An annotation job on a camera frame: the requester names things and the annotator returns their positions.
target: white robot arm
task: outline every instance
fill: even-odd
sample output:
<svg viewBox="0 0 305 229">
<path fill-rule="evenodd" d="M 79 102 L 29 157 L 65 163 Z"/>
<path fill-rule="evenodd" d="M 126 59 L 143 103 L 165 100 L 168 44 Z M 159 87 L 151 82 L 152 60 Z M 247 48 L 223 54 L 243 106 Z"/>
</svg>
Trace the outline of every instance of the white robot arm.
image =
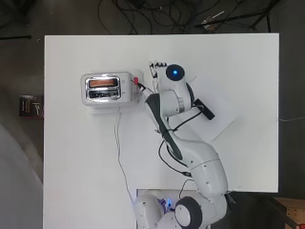
<svg viewBox="0 0 305 229">
<path fill-rule="evenodd" d="M 203 142 L 178 137 L 167 118 L 189 111 L 193 92 L 185 81 L 185 72 L 179 65 L 154 63 L 150 65 L 156 94 L 146 99 L 146 109 L 173 156 L 187 165 L 198 193 L 176 203 L 174 212 L 164 215 L 154 195 L 136 199 L 134 212 L 140 229 L 197 229 L 207 228 L 222 219 L 227 211 L 225 194 L 228 182 L 218 153 Z"/>
</svg>

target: power cord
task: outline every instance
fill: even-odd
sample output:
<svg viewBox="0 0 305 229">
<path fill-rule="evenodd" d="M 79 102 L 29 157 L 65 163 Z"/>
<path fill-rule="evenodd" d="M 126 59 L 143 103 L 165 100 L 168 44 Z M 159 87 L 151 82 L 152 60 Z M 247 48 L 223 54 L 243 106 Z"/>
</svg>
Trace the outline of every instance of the power cord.
<svg viewBox="0 0 305 229">
<path fill-rule="evenodd" d="M 133 199 L 132 199 L 132 194 L 130 192 L 129 186 L 128 186 L 128 181 L 127 181 L 127 177 L 124 171 L 124 168 L 122 166 L 120 157 L 121 157 L 121 144 L 120 144 L 120 138 L 119 138 L 119 126 L 120 126 L 120 122 L 121 122 L 121 117 L 122 114 L 120 113 L 120 109 L 118 109 L 118 115 L 117 118 L 115 120 L 115 124 L 114 124 L 114 136 L 115 136 L 115 141 L 116 141 L 116 148 L 117 148 L 117 162 L 121 168 L 121 171 L 123 173 L 124 179 L 125 179 L 125 185 L 126 185 L 126 190 L 130 196 L 132 205 L 133 205 Z"/>
<path fill-rule="evenodd" d="M 159 150 L 158 150 L 158 155 L 159 155 L 160 159 L 161 159 L 170 169 L 176 171 L 177 173 L 179 173 L 179 174 L 181 174 L 181 175 L 183 175 L 183 176 L 185 176 L 185 177 L 192 177 L 192 175 L 191 175 L 190 172 L 181 172 L 181 171 L 175 169 L 173 166 L 171 166 L 171 165 L 163 158 L 163 156 L 161 155 L 161 149 L 162 149 L 162 146 L 163 146 L 164 142 L 165 142 L 165 140 L 163 140 L 163 141 L 161 142 L 161 144 L 160 144 L 160 146 L 159 146 Z"/>
<path fill-rule="evenodd" d="M 182 188 L 181 188 L 181 190 L 180 190 L 180 193 L 179 193 L 179 198 L 181 198 L 181 194 L 182 194 L 182 192 L 183 192 L 184 186 L 187 184 L 188 181 L 193 181 L 193 182 L 194 182 L 193 179 L 186 179 L 186 180 L 184 181 L 184 183 L 183 183 L 183 185 L 182 185 Z"/>
<path fill-rule="evenodd" d="M 110 32 L 110 30 L 108 30 L 106 28 L 106 26 L 103 24 L 101 17 L 100 17 L 100 8 L 101 8 L 101 3 L 103 0 L 100 0 L 98 3 L 98 12 L 97 12 L 97 16 L 98 16 L 98 20 L 100 25 L 108 32 L 108 34 L 112 34 Z M 193 22 L 193 20 L 199 16 L 200 14 L 211 10 L 212 8 L 214 8 L 219 2 L 220 0 L 218 0 L 213 6 L 211 6 L 210 8 L 193 14 L 194 11 L 196 11 L 197 7 L 203 3 L 203 0 L 198 0 L 195 3 L 192 3 L 191 1 L 187 1 L 187 0 L 170 0 L 169 4 L 160 6 L 160 7 L 152 7 L 150 5 L 150 3 L 146 2 L 144 6 L 142 6 L 142 9 L 136 9 L 134 7 L 134 5 L 129 1 L 129 0 L 124 0 L 125 3 L 127 4 L 128 8 L 124 9 L 120 6 L 119 0 L 112 0 L 112 3 L 115 5 L 115 7 L 121 11 L 121 13 L 124 15 L 124 17 L 126 18 L 126 20 L 128 21 L 128 23 L 131 25 L 131 30 L 129 32 L 129 34 L 133 34 L 133 32 L 135 34 L 139 34 L 139 32 L 137 31 L 135 25 L 134 25 L 134 20 L 135 20 L 135 13 L 140 14 L 142 17 L 145 18 L 145 20 L 149 23 L 150 25 L 150 34 L 153 34 L 153 22 L 160 26 L 160 27 L 165 27 L 165 28 L 172 28 L 172 33 L 186 33 L 186 29 L 189 25 L 191 25 L 191 23 Z M 182 7 L 182 4 L 185 6 L 185 9 L 189 9 L 190 10 L 190 16 L 189 18 L 186 20 L 185 23 L 181 23 L 181 19 L 182 19 L 182 10 L 179 8 Z M 173 8 L 176 9 L 177 11 L 177 18 L 173 18 Z M 152 20 L 145 14 L 145 11 L 149 11 L 152 14 Z M 129 16 L 126 14 L 126 12 L 131 12 L 132 13 L 132 19 L 129 18 Z M 163 24 L 161 22 L 159 22 L 156 18 L 156 14 L 160 13 L 163 14 L 164 16 L 168 17 L 171 20 L 171 24 Z"/>
<path fill-rule="evenodd" d="M 218 31 L 218 30 L 220 29 L 220 27 L 222 27 L 222 25 L 225 24 L 225 23 L 227 22 L 228 18 L 231 16 L 231 14 L 232 14 L 235 10 L 237 10 L 237 8 L 238 8 L 242 3 L 246 2 L 246 1 L 247 1 L 247 0 L 235 0 L 236 6 L 231 10 L 231 12 L 228 13 L 228 15 L 226 16 L 225 20 L 224 20 L 222 23 L 220 23 L 220 24 L 213 30 L 213 32 Z"/>
<path fill-rule="evenodd" d="M 173 129 L 170 129 L 170 130 L 167 130 L 166 132 L 168 131 L 173 131 L 173 132 L 176 132 L 181 126 L 183 126 L 184 124 L 188 123 L 189 121 L 193 120 L 194 118 L 198 117 L 199 115 L 201 114 L 201 112 L 199 112 L 198 114 L 195 114 L 193 115 L 192 117 L 188 118 L 187 120 L 181 122 L 179 125 L 177 125 L 175 128 Z M 192 177 L 191 173 L 189 172 L 181 172 L 181 171 L 178 171 L 177 169 L 175 169 L 173 166 L 171 166 L 164 158 L 163 156 L 161 155 L 161 148 L 164 144 L 165 140 L 162 141 L 162 143 L 160 144 L 160 147 L 159 147 L 159 150 L 158 150 L 158 155 L 160 157 L 160 159 L 169 167 L 171 168 L 172 170 L 176 171 L 177 173 L 179 174 L 182 174 L 183 176 L 186 176 L 186 177 Z M 177 158 L 174 157 L 173 155 L 173 152 L 171 152 L 170 150 L 170 147 L 167 146 L 167 151 L 169 153 L 169 155 L 171 156 L 172 159 L 174 159 L 176 162 L 178 162 L 179 164 L 187 167 L 187 165 L 181 161 L 179 161 Z"/>
<path fill-rule="evenodd" d="M 107 27 L 103 24 L 102 19 L 101 19 L 101 17 L 100 17 L 100 8 L 101 8 L 102 1 L 103 1 L 103 0 L 99 0 L 99 2 L 98 2 L 98 7 L 97 7 L 97 18 L 98 18 L 99 24 L 108 32 L 108 34 L 112 34 L 112 33 L 107 29 Z"/>
</svg>

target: floor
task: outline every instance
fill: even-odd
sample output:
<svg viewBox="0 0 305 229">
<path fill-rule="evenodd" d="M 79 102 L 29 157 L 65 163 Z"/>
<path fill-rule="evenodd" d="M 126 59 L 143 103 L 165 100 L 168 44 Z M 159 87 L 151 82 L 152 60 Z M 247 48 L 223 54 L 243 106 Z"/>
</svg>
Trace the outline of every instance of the floor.
<svg viewBox="0 0 305 229">
<path fill-rule="evenodd" d="M 149 1 L 155 7 L 164 1 Z M 204 0 L 197 7 L 198 11 L 212 6 L 215 0 Z M 260 10 L 267 5 L 266 0 L 247 0 L 232 14 Z M 219 18 L 224 18 L 232 10 L 234 0 L 221 1 L 213 9 L 202 13 L 193 21 L 200 23 L 210 15 L 221 11 L 225 13 Z M 0 81 L 1 96 L 5 97 L 6 108 L 10 109 L 11 116 L 18 120 L 21 128 L 29 138 L 38 154 L 43 159 L 43 120 L 21 119 L 18 117 L 18 99 L 20 94 L 43 94 L 44 92 L 44 36 L 48 34 L 108 34 L 99 24 L 97 19 L 98 0 L 42 0 L 37 1 L 29 14 L 29 25 L 11 25 L 0 31 L 0 36 L 31 34 L 31 40 L 11 40 L 0 42 Z M 305 83 L 305 1 L 282 0 L 272 11 L 272 31 L 280 33 L 279 56 L 279 117 L 289 119 L 305 115 L 305 96 L 303 88 Z M 188 11 L 182 11 L 181 21 L 187 20 Z M 128 34 L 131 26 L 124 15 L 113 5 L 112 1 L 104 0 L 100 6 L 101 20 L 112 34 Z M 149 34 L 150 24 L 140 14 L 135 14 L 134 26 L 139 34 Z M 160 23 L 171 23 L 171 20 L 158 14 Z M 254 19 L 241 20 L 250 23 Z M 170 34 L 172 28 L 161 27 L 152 22 L 154 34 Z M 263 20 L 258 26 L 259 32 L 266 32 L 267 25 Z M 202 29 L 189 26 L 187 33 L 202 33 Z M 251 32 L 247 29 L 223 25 L 217 33 Z M 279 123 L 279 196 L 286 198 L 305 198 L 305 120 Z M 241 205 L 251 202 L 244 194 L 237 195 Z"/>
</svg>

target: cable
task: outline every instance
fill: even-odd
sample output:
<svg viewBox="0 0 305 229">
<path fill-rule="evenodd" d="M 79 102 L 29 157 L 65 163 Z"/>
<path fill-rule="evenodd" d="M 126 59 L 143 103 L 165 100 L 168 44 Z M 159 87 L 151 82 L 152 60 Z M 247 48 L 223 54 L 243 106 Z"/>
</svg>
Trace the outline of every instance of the cable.
<svg viewBox="0 0 305 229">
<path fill-rule="evenodd" d="M 166 148 L 168 150 L 169 155 L 172 157 L 172 159 L 174 159 L 176 162 L 178 162 L 180 165 L 183 165 L 184 167 L 188 167 L 185 163 L 181 162 L 180 160 L 178 160 L 176 157 L 174 157 L 173 152 L 171 151 L 170 147 L 168 145 L 166 145 Z"/>
<path fill-rule="evenodd" d="M 127 21 L 130 23 L 130 25 L 132 26 L 132 29 L 134 30 L 135 34 L 138 34 L 136 28 L 134 27 L 133 23 L 131 22 L 130 18 L 127 16 L 127 14 L 121 10 L 121 8 L 119 7 L 117 0 L 112 0 L 113 4 L 117 7 L 118 10 L 120 10 L 120 12 L 125 16 L 125 18 L 127 19 Z"/>
<path fill-rule="evenodd" d="M 152 21 L 150 20 L 150 18 L 148 18 L 143 12 L 141 12 L 140 10 L 133 10 L 132 9 L 132 7 L 129 5 L 129 1 L 127 2 L 127 4 L 128 4 L 128 6 L 129 6 L 129 8 L 128 9 L 124 9 L 124 8 L 122 8 L 122 7 L 120 7 L 119 5 L 118 5 L 118 2 L 117 2 L 117 0 L 112 0 L 112 2 L 115 4 L 115 6 L 123 13 L 123 14 L 125 14 L 123 11 L 131 11 L 132 12 L 132 14 L 134 13 L 134 12 L 137 12 L 137 13 L 139 13 L 139 14 L 141 14 L 149 23 L 150 23 L 150 34 L 153 34 L 153 23 L 152 23 Z M 134 24 L 133 24 L 133 22 L 131 22 L 131 21 L 129 21 L 130 22 L 130 24 L 131 24 L 131 26 L 134 28 Z"/>
<path fill-rule="evenodd" d="M 142 6 L 142 9 L 144 9 L 144 10 L 162 10 L 163 8 L 166 8 L 170 5 L 170 4 L 166 4 L 166 5 L 161 5 L 159 7 L 152 8 L 151 5 L 147 1 L 144 4 L 149 5 L 148 7 Z"/>
<path fill-rule="evenodd" d="M 263 12 L 265 11 L 266 8 L 264 9 L 261 9 L 261 10 L 257 10 L 257 11 L 253 11 L 251 13 L 249 13 L 249 15 L 252 15 L 252 14 L 256 14 L 258 12 Z M 240 22 L 225 22 L 224 24 L 226 25 L 230 25 L 230 26 L 236 26 L 236 27 L 240 27 L 240 28 L 245 28 L 245 29 L 250 29 L 250 25 L 247 25 L 247 24 L 244 24 L 244 23 L 240 23 Z"/>
<path fill-rule="evenodd" d="M 171 20 L 172 20 L 172 22 L 173 22 L 173 24 L 165 25 L 165 24 L 161 24 L 160 22 L 158 22 L 158 21 L 156 20 L 156 18 L 155 18 L 155 15 L 154 15 L 154 12 L 155 12 L 155 11 L 156 11 L 156 12 L 159 12 L 159 13 L 162 13 L 162 14 L 164 14 L 164 15 L 170 17 Z M 175 21 L 173 20 L 173 18 L 172 18 L 170 15 L 168 15 L 166 12 L 164 12 L 164 11 L 161 11 L 161 10 L 151 10 L 151 13 L 152 13 L 152 19 L 153 19 L 153 21 L 155 22 L 155 24 L 157 24 L 157 25 L 159 25 L 159 26 L 161 26 L 161 27 L 178 26 L 178 25 L 175 23 Z"/>
<path fill-rule="evenodd" d="M 124 168 L 122 166 L 120 157 L 121 157 L 121 144 L 120 144 L 120 138 L 119 138 L 119 126 L 120 126 L 120 122 L 121 122 L 121 117 L 122 114 L 120 113 L 120 108 L 118 109 L 118 116 L 115 120 L 115 124 L 114 124 L 114 136 L 115 136 L 115 141 L 116 141 L 116 148 L 117 148 L 117 162 L 121 168 L 121 171 L 123 173 L 124 179 L 125 179 L 125 185 L 126 185 L 126 190 L 130 196 L 132 205 L 133 205 L 133 199 L 132 199 L 132 194 L 130 192 L 129 186 L 128 186 L 128 181 L 127 181 L 127 177 L 124 171 Z"/>
<path fill-rule="evenodd" d="M 201 14 L 204 13 L 204 12 L 207 12 L 207 11 L 213 9 L 213 8 L 216 7 L 219 3 L 220 3 L 220 0 L 218 0 L 217 2 L 215 2 L 215 3 L 214 3 L 212 6 L 210 6 L 209 8 L 207 8 L 207 9 L 201 11 L 201 12 L 198 12 L 198 13 L 195 14 L 193 17 L 191 17 L 191 18 L 189 19 L 189 21 L 186 23 L 186 25 L 183 27 L 183 31 L 185 31 L 186 27 L 187 27 L 188 25 L 190 25 L 190 24 L 193 22 L 193 20 L 196 19 L 199 15 L 201 15 Z"/>
<path fill-rule="evenodd" d="M 239 7 L 240 4 L 244 3 L 246 0 L 235 0 L 236 2 L 236 6 L 231 10 L 231 12 L 228 13 L 228 15 L 226 16 L 226 18 L 224 19 L 224 21 L 222 23 L 219 24 L 219 26 L 217 26 L 213 32 L 216 32 L 220 29 L 220 27 L 222 27 L 223 24 L 225 24 L 228 20 L 228 18 L 231 16 L 231 14 Z"/>
<path fill-rule="evenodd" d="M 179 198 L 181 198 L 181 194 L 182 194 L 182 192 L 183 192 L 184 186 L 186 185 L 186 183 L 187 183 L 188 181 L 193 181 L 193 182 L 194 182 L 193 179 L 187 179 L 187 180 L 184 181 L 184 183 L 183 183 L 183 185 L 182 185 L 182 188 L 181 188 L 181 190 L 180 190 L 180 193 L 179 193 Z"/>
<path fill-rule="evenodd" d="M 179 125 L 177 125 L 175 128 L 173 128 L 173 131 L 177 131 L 182 125 L 186 124 L 187 122 L 193 120 L 194 118 L 196 118 L 197 116 L 200 116 L 202 112 L 199 112 L 198 114 L 195 114 L 194 116 L 188 118 L 187 120 L 181 122 Z"/>
<path fill-rule="evenodd" d="M 141 91 L 141 93 L 143 93 L 143 92 L 147 89 L 147 90 L 149 90 L 152 94 L 154 94 L 154 92 L 153 92 L 152 89 L 150 89 L 149 87 L 144 86 L 144 85 L 141 84 L 141 83 L 137 83 L 136 86 L 137 86 L 139 89 L 143 88 L 142 91 Z"/>
<path fill-rule="evenodd" d="M 174 167 L 172 167 L 161 155 L 161 149 L 162 149 L 162 146 L 164 144 L 165 140 L 163 140 L 159 146 L 159 150 L 158 150 L 158 155 L 160 157 L 160 159 L 172 170 L 174 170 L 175 172 L 185 176 L 185 177 L 192 177 L 191 173 L 190 172 L 181 172 L 179 170 L 176 170 Z"/>
<path fill-rule="evenodd" d="M 188 4 L 188 5 L 193 6 L 193 7 L 196 7 L 196 6 L 200 5 L 200 4 L 202 4 L 203 1 L 204 1 L 204 0 L 199 0 L 199 1 L 196 2 L 196 3 L 191 3 L 191 2 L 188 2 L 187 0 L 181 0 L 181 2 L 184 2 L 185 4 Z"/>
<path fill-rule="evenodd" d="M 125 3 L 127 4 L 128 8 L 131 10 L 132 7 L 131 7 L 129 1 L 125 0 Z M 134 24 L 134 13 L 133 13 L 133 11 L 132 11 L 132 24 Z"/>
<path fill-rule="evenodd" d="M 181 17 L 182 17 L 182 11 L 180 10 L 180 8 L 175 4 L 175 2 L 173 2 L 173 5 L 177 8 L 178 12 L 179 12 L 179 18 L 177 23 L 180 23 Z"/>
<path fill-rule="evenodd" d="M 98 18 L 99 24 L 108 32 L 108 34 L 112 34 L 112 33 L 107 29 L 107 27 L 103 24 L 102 19 L 101 19 L 101 17 L 100 17 L 99 11 L 100 11 L 100 8 L 101 8 L 102 1 L 103 1 L 103 0 L 99 0 L 99 2 L 98 2 L 98 7 L 97 7 L 97 18 Z"/>
<path fill-rule="evenodd" d="M 283 122 L 289 122 L 289 121 L 297 121 L 300 119 L 304 119 L 305 116 L 301 116 L 301 117 L 295 117 L 295 118 L 290 118 L 290 119 L 278 119 L 278 121 L 283 121 Z"/>
</svg>

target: white tabletop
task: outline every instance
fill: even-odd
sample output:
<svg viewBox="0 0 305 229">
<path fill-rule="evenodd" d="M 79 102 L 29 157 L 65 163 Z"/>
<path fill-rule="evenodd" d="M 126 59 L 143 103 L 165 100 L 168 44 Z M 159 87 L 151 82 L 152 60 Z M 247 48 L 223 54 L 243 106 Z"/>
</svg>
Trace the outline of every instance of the white tabletop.
<svg viewBox="0 0 305 229">
<path fill-rule="evenodd" d="M 236 119 L 215 141 L 229 188 L 277 192 L 278 34 L 47 36 L 45 45 L 44 228 L 135 228 L 117 163 L 116 115 L 82 104 L 84 73 L 177 63 L 187 80 L 212 80 Z M 122 114 L 122 164 L 136 189 L 180 189 L 185 180 L 158 158 L 160 135 L 144 112 Z"/>
</svg>

